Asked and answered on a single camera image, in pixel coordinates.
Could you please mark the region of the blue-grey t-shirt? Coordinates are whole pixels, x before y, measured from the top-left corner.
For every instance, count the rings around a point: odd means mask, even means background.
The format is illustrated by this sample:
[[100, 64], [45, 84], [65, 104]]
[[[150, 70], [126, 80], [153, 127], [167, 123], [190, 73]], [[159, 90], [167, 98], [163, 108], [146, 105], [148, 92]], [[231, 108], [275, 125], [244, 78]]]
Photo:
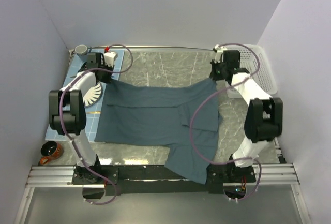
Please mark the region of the blue-grey t-shirt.
[[95, 141], [165, 146], [165, 167], [204, 184], [218, 149], [222, 116], [212, 79], [180, 88], [134, 86], [118, 80], [106, 86]]

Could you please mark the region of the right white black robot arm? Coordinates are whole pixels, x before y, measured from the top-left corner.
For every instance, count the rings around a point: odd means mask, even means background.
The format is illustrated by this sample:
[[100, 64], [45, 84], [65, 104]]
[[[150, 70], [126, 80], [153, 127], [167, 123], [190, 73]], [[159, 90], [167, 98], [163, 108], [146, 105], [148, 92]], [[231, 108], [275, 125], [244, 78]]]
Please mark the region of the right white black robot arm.
[[230, 157], [233, 165], [226, 169], [227, 178], [238, 182], [245, 174], [244, 168], [251, 166], [265, 146], [282, 134], [283, 101], [265, 92], [249, 71], [240, 67], [238, 50], [221, 47], [213, 51], [216, 57], [210, 62], [210, 78], [215, 81], [225, 80], [248, 106], [244, 122], [245, 137]]

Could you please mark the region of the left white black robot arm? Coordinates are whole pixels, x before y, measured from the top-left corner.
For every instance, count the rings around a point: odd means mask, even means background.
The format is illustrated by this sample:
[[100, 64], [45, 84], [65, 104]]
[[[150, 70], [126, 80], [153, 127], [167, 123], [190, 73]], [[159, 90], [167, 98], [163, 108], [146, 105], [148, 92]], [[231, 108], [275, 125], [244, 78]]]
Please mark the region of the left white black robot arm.
[[96, 153], [89, 144], [83, 97], [99, 82], [108, 83], [117, 53], [89, 53], [87, 61], [73, 80], [59, 90], [49, 92], [49, 124], [59, 135], [66, 135], [76, 154], [77, 174], [83, 174], [92, 184], [98, 183], [103, 171]]

